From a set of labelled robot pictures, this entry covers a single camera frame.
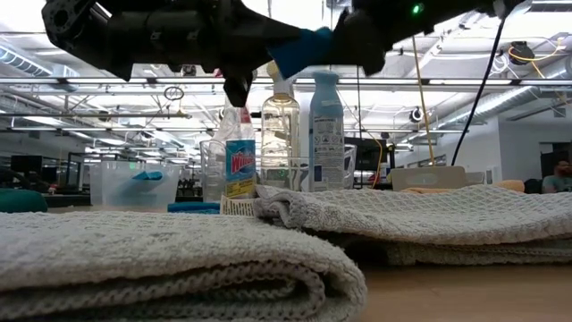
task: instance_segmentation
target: blue sponge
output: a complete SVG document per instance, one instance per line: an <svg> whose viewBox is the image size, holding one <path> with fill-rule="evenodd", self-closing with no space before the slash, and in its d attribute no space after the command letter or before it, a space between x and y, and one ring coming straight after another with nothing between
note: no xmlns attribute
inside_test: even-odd
<svg viewBox="0 0 572 322"><path fill-rule="evenodd" d="M286 80L328 54L332 39L333 32L326 27L316 31L300 30L299 39L267 49Z"/></svg>

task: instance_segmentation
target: wooden table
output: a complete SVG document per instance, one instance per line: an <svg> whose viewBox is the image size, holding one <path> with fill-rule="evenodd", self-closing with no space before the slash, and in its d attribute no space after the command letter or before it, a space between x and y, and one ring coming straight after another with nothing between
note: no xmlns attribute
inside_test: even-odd
<svg viewBox="0 0 572 322"><path fill-rule="evenodd" d="M368 297L359 322L572 321L572 266L375 267L364 271Z"/></svg>

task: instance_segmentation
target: knit towel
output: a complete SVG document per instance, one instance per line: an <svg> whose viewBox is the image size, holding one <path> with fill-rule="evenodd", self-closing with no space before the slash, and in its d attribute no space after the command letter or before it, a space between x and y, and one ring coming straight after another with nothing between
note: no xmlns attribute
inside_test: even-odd
<svg viewBox="0 0 572 322"><path fill-rule="evenodd" d="M0 320L350 321L343 251L244 216L0 214Z"/></svg>
<svg viewBox="0 0 572 322"><path fill-rule="evenodd" d="M258 186L257 192L262 198L255 200L256 216L279 220L289 228L384 241L390 261L393 256L392 262L397 264L416 260L457 265L572 260L570 242L526 243L565 239L572 234L570 193L526 195L486 185L437 194L371 190L304 193L267 186ZM479 260L449 256L477 253ZM500 258L499 254L516 256Z"/></svg>

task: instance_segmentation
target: bottle label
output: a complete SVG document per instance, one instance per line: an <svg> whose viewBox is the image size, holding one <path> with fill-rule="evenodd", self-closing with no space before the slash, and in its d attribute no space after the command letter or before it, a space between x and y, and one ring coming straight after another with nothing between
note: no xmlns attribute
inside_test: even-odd
<svg viewBox="0 0 572 322"><path fill-rule="evenodd" d="M254 140L226 141L226 197L252 195L257 177Z"/></svg>
<svg viewBox="0 0 572 322"><path fill-rule="evenodd" d="M343 119L315 116L314 191L342 190L344 180Z"/></svg>

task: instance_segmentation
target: black cable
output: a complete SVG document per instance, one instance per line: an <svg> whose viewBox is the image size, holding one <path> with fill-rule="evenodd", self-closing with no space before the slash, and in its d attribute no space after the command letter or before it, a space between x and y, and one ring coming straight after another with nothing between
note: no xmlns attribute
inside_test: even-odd
<svg viewBox="0 0 572 322"><path fill-rule="evenodd" d="M468 115L467 123L465 124L465 129L463 129L463 133L461 137L458 139L457 147L455 148L455 154L453 155L453 160L451 161L450 165L455 165L457 161L458 151L461 149L461 144L463 144L463 139L465 135L467 135L468 127L471 125L471 121L473 121L473 116L475 116L476 107L479 105L479 100L481 99L481 95L483 95L484 86L486 85L486 81L489 79L489 74L491 73L492 62L494 61L494 57L497 54L497 47L499 46L499 42L501 41L501 34L502 29L504 28L504 22L507 20L506 17L500 19L499 30L497 31L497 36L494 39L494 43L492 44L492 51L491 57L489 58L489 64L486 66L486 71L484 71L483 82L481 83L481 87L476 92L475 103L473 104L473 108L471 109L471 113Z"/></svg>

